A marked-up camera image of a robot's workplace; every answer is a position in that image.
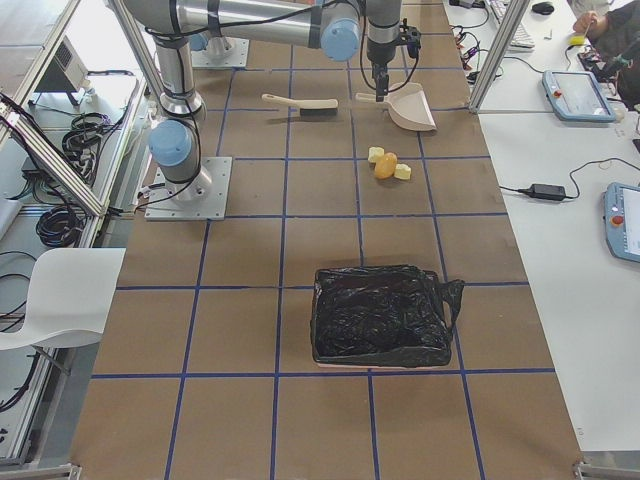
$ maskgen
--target metal base plate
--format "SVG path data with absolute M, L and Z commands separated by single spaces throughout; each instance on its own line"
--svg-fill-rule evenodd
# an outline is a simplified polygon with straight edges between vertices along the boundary
M 231 157 L 204 157 L 202 168 L 207 169 L 213 179 L 209 193 L 192 202 L 176 202 L 168 199 L 150 205 L 147 207 L 145 218 L 150 221 L 223 220 L 227 208 L 231 164 Z M 158 169 L 154 183 L 164 181 L 164 175 Z M 154 202 L 168 196 L 166 189 L 152 190 L 149 201 Z
M 204 52 L 191 52 L 193 68 L 223 70 L 230 68 L 245 68 L 249 58 L 249 40 L 234 38 L 235 46 L 231 53 L 219 60 L 212 60 Z

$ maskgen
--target brush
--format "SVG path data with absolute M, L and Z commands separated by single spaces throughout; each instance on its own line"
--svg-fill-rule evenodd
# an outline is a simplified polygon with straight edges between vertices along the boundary
M 268 103 L 277 103 L 278 105 L 286 105 L 294 107 L 300 111 L 301 117 L 320 115 L 333 116 L 338 114 L 338 100 L 329 98 L 326 100 L 294 100 L 293 98 L 278 97 L 265 93 L 262 100 Z

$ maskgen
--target white chair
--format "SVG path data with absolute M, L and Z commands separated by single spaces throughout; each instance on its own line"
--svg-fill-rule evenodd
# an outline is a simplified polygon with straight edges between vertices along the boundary
M 124 248 L 58 248 L 33 267 L 22 328 L 0 333 L 0 350 L 31 345 L 69 375 L 43 348 L 97 343 L 107 321 Z

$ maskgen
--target power adapter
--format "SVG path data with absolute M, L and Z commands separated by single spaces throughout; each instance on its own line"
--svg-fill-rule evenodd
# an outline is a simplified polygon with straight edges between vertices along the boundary
M 541 200 L 551 200 L 561 202 L 567 197 L 564 187 L 560 185 L 547 185 L 545 183 L 532 183 L 529 188 L 521 188 L 518 193 L 522 193 L 531 198 Z

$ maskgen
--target person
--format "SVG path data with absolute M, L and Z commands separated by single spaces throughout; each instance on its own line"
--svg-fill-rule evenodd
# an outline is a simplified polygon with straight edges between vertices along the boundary
M 640 34 L 640 0 L 608 12 L 604 16 L 595 11 L 583 13 L 573 25 L 576 33 L 587 38 L 606 62 L 621 54 Z M 618 75 L 618 93 L 627 106 L 640 104 L 640 58 Z

